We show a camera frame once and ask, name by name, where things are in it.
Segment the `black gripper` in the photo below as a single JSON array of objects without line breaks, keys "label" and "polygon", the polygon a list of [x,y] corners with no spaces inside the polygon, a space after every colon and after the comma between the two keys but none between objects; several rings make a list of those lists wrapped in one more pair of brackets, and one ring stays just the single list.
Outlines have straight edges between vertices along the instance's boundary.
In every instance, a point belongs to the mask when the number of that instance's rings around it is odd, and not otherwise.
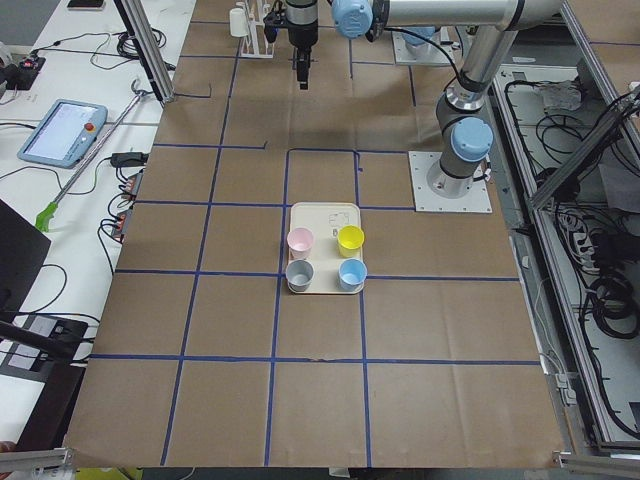
[{"label": "black gripper", "polygon": [[289,28],[289,42],[295,49],[295,71],[300,90],[309,89],[312,48],[318,41],[318,23],[295,25]]}]

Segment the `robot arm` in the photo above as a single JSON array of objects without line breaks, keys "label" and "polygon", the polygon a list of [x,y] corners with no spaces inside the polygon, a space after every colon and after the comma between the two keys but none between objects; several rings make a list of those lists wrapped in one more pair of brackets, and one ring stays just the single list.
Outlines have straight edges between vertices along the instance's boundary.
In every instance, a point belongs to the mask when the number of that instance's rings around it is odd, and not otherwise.
[{"label": "robot arm", "polygon": [[477,31],[465,47],[462,63],[438,101],[436,116],[443,137],[440,159],[427,174],[430,189],[447,199],[464,197],[474,173],[492,147],[492,129],[479,118],[487,90],[517,34],[559,12],[558,1],[333,1],[336,31],[375,41],[383,32],[421,42],[422,27],[467,27]]}]

